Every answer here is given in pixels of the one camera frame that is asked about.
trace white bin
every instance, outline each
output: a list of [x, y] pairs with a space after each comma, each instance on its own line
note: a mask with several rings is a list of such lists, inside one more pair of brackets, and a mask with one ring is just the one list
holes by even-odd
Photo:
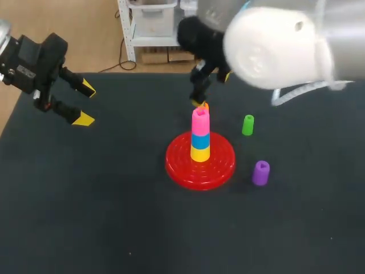
[[177, 0], [167, 0], [167, 4], [164, 5], [133, 5], [129, 3], [138, 36], [172, 36], [176, 6]]
[[185, 17], [195, 16], [198, 10], [198, 0], [180, 0], [180, 8], [184, 11]]

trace blue ring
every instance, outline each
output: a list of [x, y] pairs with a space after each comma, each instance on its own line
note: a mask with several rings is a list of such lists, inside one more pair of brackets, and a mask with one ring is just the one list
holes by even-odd
[[210, 145], [210, 134], [205, 136], [196, 136], [192, 134], [192, 146], [197, 150], [204, 150]]

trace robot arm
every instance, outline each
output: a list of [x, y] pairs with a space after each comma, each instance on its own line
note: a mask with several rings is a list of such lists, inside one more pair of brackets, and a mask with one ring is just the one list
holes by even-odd
[[63, 67], [67, 48], [67, 42], [54, 33], [41, 44], [24, 35], [15, 39], [10, 35], [10, 24], [0, 20], [0, 82], [33, 93], [34, 106], [43, 112], [53, 110], [70, 124], [89, 126], [92, 117], [51, 94], [58, 77], [89, 98], [96, 93], [81, 75]]
[[[197, 17], [181, 23], [179, 42], [204, 60], [223, 56], [258, 88], [319, 81], [343, 88], [338, 84], [365, 79], [364, 11], [364, 0], [199, 0]], [[187, 35], [193, 20], [195, 37]], [[220, 36], [219, 49], [212, 37]], [[201, 48], [214, 50], [203, 56]]]

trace cable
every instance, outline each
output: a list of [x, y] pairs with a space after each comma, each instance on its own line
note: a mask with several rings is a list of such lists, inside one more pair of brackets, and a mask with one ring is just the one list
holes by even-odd
[[[119, 17], [120, 17], [120, 13], [119, 13], [119, 10], [117, 10], [116, 13], [114, 14], [114, 18], [119, 18]], [[134, 61], [123, 61], [123, 62], [121, 61], [121, 55], [122, 55], [122, 52], [123, 52], [123, 43], [124, 43], [124, 38], [121, 40], [121, 43], [120, 43], [118, 64], [116, 64], [112, 67], [106, 68], [104, 70], [100, 70], [98, 73], [105, 72], [105, 71], [108, 71], [108, 70], [112, 70], [117, 66], [119, 66], [122, 70], [126, 70], [126, 71], [134, 70], [137, 67], [137, 63], [134, 62]], [[132, 68], [123, 67], [123, 65], [126, 64], [126, 63], [132, 63], [133, 67]]]
[[[112, 67], [106, 68], [106, 69], [104, 69], [104, 70], [100, 70], [98, 73], [101, 73], [101, 72], [105, 72], [105, 71], [108, 71], [108, 70], [114, 69], [114, 68], [115, 68], [115, 67], [117, 67], [117, 66], [120, 66], [120, 68], [121, 68], [122, 70], [127, 70], [127, 71], [134, 70], [134, 69], [137, 67], [136, 62], [134, 62], [134, 61], [124, 61], [124, 62], [122, 62], [122, 61], [121, 61], [121, 53], [122, 53], [122, 49], [123, 49], [123, 43], [124, 43], [124, 38], [121, 40], [121, 43], [120, 43], [119, 63], [118, 63], [118, 64], [116, 64], [115, 66], [112, 66]], [[126, 68], [126, 67], [123, 67], [123, 64], [126, 64], [126, 63], [132, 63], [132, 64], [133, 64], [133, 67], [132, 67], [132, 68]]]
[[[352, 81], [336, 81], [336, 84], [340, 85], [341, 88], [344, 88], [346, 84], [352, 83]], [[295, 97], [298, 97], [304, 93], [317, 90], [319, 88], [328, 87], [329, 84], [325, 81], [322, 82], [315, 82], [315, 83], [309, 83], [304, 86], [298, 87], [293, 91], [288, 92], [287, 94], [280, 97], [281, 88], [278, 88], [274, 90], [273, 97], [271, 99], [271, 104], [273, 106], [280, 106], [281, 104], [284, 104]]]

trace wooden floor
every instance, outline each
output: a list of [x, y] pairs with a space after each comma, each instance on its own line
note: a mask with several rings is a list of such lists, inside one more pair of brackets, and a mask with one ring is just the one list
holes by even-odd
[[[0, 18], [12, 23], [12, 36], [24, 34], [41, 42], [57, 33], [68, 42], [66, 66], [75, 72], [98, 72], [117, 64], [123, 37], [120, 20], [114, 17], [117, 9], [117, 0], [0, 0]], [[131, 72], [189, 72], [192, 67], [191, 63], [138, 63]], [[126, 71], [117, 67], [110, 72]], [[0, 83], [0, 133], [19, 94]]]

